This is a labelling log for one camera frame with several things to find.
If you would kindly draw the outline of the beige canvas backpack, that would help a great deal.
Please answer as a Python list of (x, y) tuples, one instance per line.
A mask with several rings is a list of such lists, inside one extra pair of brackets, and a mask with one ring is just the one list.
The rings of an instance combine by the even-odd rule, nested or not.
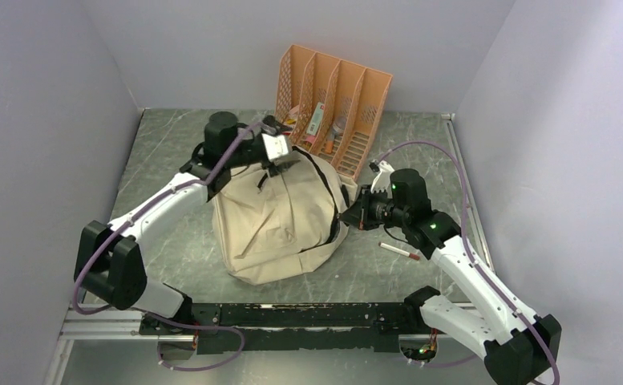
[(278, 176), (243, 169), (212, 199), (225, 268), (250, 285), (315, 271), (348, 234), (339, 216), (355, 202), (356, 182), (301, 148), (290, 160)]

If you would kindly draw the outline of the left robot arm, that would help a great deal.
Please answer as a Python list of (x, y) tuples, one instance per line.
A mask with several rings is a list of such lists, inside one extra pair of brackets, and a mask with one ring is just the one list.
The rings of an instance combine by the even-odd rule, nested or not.
[(195, 324), (192, 299), (148, 277), (143, 251), (189, 211), (210, 202), (232, 179), (232, 170), (260, 165), (276, 176), (292, 152), (292, 128), (267, 115), (254, 124), (218, 111), (204, 139), (178, 173), (144, 203), (107, 224), (91, 221), (80, 235), (74, 292), (85, 290), (104, 308), (139, 310), (160, 318), (172, 333)]

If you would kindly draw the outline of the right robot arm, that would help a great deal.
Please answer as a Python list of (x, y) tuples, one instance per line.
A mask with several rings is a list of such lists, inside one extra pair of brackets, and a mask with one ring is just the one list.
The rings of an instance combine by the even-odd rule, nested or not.
[(497, 384), (536, 383), (556, 370), (561, 325), (518, 299), (469, 245), (460, 225), (433, 209), (427, 185), (412, 168), (380, 172), (363, 185), (340, 221), (360, 230), (397, 228), (406, 243), (463, 291), (475, 312), (426, 286), (411, 294), (403, 319), (414, 332), (442, 332), (483, 361)]

